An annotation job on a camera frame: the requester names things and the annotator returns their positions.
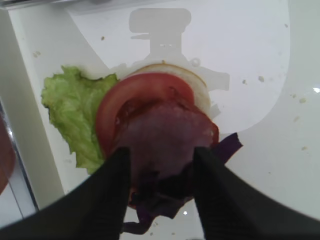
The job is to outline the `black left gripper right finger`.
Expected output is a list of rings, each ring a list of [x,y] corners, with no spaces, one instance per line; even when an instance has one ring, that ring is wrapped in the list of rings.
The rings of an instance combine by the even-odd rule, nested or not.
[[[318,240],[320,222],[267,197],[197,147],[194,198],[206,240]]]

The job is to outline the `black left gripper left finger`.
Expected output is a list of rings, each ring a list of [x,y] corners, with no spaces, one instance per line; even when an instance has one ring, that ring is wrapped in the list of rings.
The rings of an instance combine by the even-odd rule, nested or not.
[[[117,149],[75,190],[0,230],[2,240],[118,240],[129,200],[130,151]]]

